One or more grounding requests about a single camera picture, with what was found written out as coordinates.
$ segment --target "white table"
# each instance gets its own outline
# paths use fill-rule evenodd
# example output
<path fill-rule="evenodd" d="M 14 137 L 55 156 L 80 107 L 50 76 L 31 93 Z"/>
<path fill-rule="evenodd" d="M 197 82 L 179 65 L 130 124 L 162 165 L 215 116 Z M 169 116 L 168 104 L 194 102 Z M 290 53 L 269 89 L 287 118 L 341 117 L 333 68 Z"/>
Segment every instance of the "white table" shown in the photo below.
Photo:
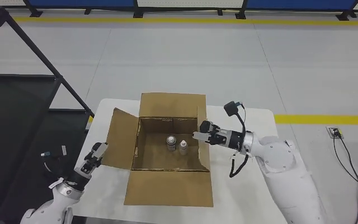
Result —
<path fill-rule="evenodd" d="M 114 108 L 138 116 L 139 101 L 103 99 L 79 155 L 79 166 L 96 142 L 106 141 Z M 274 115 L 269 110 L 246 109 L 247 130 L 259 137 L 277 136 Z M 208 120 L 224 129 L 241 131 L 236 117 L 228 117 L 222 106 L 207 106 Z M 272 223 L 287 224 L 271 198 L 256 160 L 234 178 L 229 178 L 233 150 L 210 146 L 214 207 L 124 206 L 129 171 L 100 166 L 85 189 L 74 215 L 149 223 Z M 237 166 L 243 156 L 237 156 Z"/>

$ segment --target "open cardboard box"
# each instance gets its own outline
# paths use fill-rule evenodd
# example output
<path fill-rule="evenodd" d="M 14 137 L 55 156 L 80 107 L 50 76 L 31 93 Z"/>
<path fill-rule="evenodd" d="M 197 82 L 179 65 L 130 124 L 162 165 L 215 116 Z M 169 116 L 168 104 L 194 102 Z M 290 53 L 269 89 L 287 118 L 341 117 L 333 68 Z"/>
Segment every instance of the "open cardboard box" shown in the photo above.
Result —
<path fill-rule="evenodd" d="M 115 108 L 102 163 L 130 170 L 124 204 L 213 206 L 209 146 L 192 138 L 203 120 L 205 95 L 142 94 L 139 118 Z M 167 149 L 168 135 L 187 155 Z"/>

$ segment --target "wall outlet plate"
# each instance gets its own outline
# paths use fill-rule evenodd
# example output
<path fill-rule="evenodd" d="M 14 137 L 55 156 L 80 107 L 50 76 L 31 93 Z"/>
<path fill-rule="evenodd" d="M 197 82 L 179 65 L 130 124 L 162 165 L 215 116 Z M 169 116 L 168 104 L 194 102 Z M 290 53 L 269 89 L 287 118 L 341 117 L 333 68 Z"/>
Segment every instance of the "wall outlet plate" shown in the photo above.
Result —
<path fill-rule="evenodd" d="M 344 136 L 343 136 L 343 134 L 342 134 L 342 131 L 341 131 L 338 127 L 326 127 L 330 138 L 332 138 L 332 139 L 334 139 L 334 138 L 337 139 L 337 138 L 338 138 L 338 136 L 334 136 L 334 135 L 333 135 L 333 134 L 334 134 L 334 131 L 333 131 L 333 130 L 334 130 L 335 128 L 338 129 L 338 131 L 341 133 L 341 138 L 344 139 Z"/>

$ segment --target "spray can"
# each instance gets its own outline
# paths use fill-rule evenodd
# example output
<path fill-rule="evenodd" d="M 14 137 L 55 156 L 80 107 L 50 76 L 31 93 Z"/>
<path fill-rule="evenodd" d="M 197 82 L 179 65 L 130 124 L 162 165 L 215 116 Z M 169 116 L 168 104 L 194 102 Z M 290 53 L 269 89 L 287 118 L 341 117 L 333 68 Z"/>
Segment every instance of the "spray can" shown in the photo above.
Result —
<path fill-rule="evenodd" d="M 179 145 L 180 154 L 183 156 L 186 155 L 187 148 L 188 148 L 188 144 L 186 143 L 186 141 L 185 140 L 181 141 Z"/>
<path fill-rule="evenodd" d="M 169 151 L 175 151 L 175 143 L 177 139 L 174 136 L 167 137 L 167 148 Z"/>

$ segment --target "yellow line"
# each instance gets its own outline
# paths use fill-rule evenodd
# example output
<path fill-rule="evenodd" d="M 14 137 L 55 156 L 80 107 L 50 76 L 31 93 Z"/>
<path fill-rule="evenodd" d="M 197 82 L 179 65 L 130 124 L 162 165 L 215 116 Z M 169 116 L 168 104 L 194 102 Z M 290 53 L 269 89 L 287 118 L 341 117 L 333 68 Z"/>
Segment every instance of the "yellow line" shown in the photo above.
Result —
<path fill-rule="evenodd" d="M 276 124 L 346 124 L 358 125 L 354 115 L 294 115 L 276 114 Z"/>
<path fill-rule="evenodd" d="M 358 26 L 358 21 L 311 20 L 236 20 L 231 18 L 76 18 L 76 17 L 14 17 L 17 22 L 74 23 L 190 23 L 190 24 L 272 24 L 310 26 Z"/>

